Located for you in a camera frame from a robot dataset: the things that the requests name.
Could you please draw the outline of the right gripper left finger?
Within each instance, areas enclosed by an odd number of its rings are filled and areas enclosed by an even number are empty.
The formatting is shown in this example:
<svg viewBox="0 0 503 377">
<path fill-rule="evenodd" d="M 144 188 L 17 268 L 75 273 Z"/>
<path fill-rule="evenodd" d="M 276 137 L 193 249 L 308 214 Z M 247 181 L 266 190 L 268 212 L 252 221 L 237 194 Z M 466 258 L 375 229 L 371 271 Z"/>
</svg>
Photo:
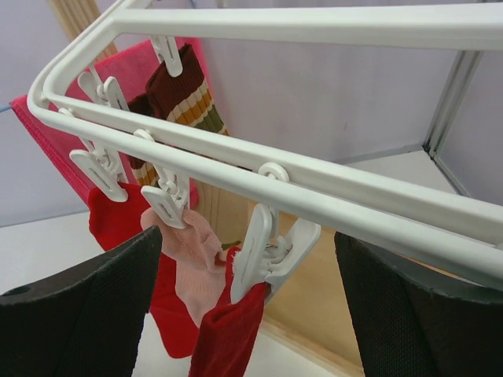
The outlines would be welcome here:
<svg viewBox="0 0 503 377">
<path fill-rule="evenodd" d="M 94 258 L 1 296 L 3 376 L 130 376 L 154 290 L 153 226 Z"/>
</svg>

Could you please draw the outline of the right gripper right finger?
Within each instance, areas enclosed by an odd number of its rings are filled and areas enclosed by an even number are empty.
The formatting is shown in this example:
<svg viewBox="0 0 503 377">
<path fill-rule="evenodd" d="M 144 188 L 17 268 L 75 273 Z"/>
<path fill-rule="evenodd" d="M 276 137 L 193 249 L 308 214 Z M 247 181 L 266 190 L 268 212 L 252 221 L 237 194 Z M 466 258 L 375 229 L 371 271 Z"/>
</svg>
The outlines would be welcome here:
<svg viewBox="0 0 503 377">
<path fill-rule="evenodd" d="M 502 293 L 338 232 L 335 254 L 367 376 L 500 376 Z"/>
</svg>

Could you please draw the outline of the red sock with white print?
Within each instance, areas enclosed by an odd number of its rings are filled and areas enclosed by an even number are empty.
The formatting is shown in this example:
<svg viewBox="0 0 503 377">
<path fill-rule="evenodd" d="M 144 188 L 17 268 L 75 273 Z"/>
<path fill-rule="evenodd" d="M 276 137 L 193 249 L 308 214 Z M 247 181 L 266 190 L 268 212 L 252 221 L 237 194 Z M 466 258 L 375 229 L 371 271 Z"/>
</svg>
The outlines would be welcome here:
<svg viewBox="0 0 503 377">
<path fill-rule="evenodd" d="M 216 307 L 203 316 L 189 377 L 240 377 L 250 361 L 270 287 L 256 284 L 238 303 L 230 302 L 233 260 L 239 251 L 239 247 L 228 250 L 226 286 Z"/>
</svg>

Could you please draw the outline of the white clip drying hanger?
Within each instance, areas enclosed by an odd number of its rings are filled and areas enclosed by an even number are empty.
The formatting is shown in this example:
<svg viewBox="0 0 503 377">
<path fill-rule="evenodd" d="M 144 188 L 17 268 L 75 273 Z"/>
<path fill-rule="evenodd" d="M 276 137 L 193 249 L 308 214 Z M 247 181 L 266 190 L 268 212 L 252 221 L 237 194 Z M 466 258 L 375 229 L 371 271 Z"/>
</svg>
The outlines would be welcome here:
<svg viewBox="0 0 503 377">
<path fill-rule="evenodd" d="M 255 123 L 261 141 L 254 143 L 69 97 L 71 81 L 122 33 L 500 50 L 501 4 L 156 10 L 119 1 L 45 67 L 28 94 L 31 113 L 54 129 L 501 289 L 498 205 L 283 150 L 283 121 Z"/>
</svg>

